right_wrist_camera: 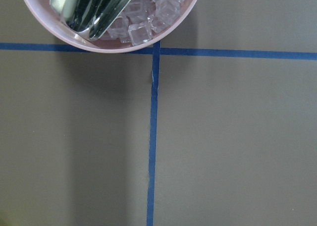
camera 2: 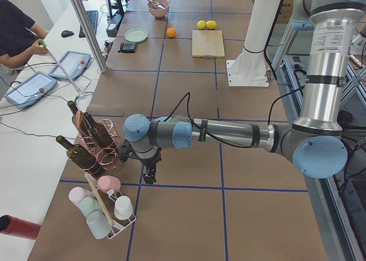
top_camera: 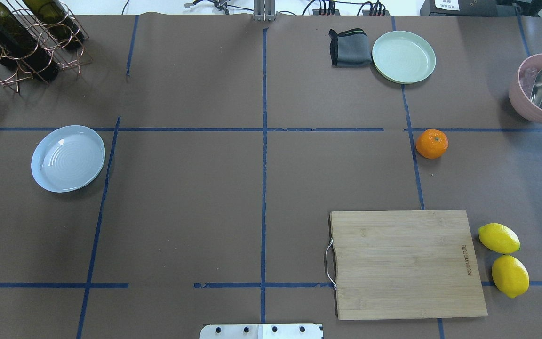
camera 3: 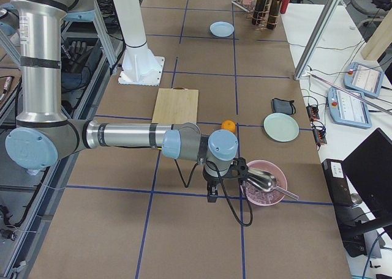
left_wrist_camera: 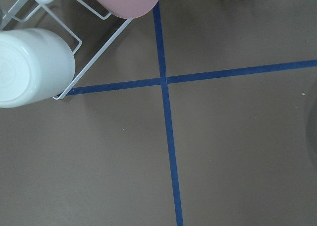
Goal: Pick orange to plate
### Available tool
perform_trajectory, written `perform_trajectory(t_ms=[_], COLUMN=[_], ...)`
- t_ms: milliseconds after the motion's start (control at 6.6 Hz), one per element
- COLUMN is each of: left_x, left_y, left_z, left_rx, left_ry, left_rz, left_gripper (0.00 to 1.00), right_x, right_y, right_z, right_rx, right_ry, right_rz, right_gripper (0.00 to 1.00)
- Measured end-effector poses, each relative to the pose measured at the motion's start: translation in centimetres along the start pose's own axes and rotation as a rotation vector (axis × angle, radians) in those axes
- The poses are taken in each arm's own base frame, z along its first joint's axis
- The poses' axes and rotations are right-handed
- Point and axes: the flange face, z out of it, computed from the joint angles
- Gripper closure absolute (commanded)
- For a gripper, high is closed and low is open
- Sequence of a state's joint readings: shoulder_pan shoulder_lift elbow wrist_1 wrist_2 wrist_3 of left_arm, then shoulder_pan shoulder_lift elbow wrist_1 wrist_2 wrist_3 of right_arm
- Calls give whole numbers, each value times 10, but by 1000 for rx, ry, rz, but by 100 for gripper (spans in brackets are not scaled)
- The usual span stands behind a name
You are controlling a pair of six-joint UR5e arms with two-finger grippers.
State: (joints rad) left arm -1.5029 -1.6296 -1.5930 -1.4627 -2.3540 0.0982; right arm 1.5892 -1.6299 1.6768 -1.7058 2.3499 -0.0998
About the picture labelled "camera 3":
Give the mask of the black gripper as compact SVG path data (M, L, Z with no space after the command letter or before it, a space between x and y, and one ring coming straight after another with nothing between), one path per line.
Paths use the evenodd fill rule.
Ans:
M215 203L218 198L217 186L222 183L223 175L221 175L221 171L209 172L204 169L203 177L207 181L207 202Z

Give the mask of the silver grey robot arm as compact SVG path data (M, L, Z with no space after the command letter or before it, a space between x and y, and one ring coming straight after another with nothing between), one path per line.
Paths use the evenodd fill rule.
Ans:
M204 135L191 123L109 124L69 119L61 109L61 22L94 13L95 0L10 0L19 17L23 110L6 138L19 166L42 169L84 149L151 147L175 160L203 166L208 201L232 178L238 141L228 130Z

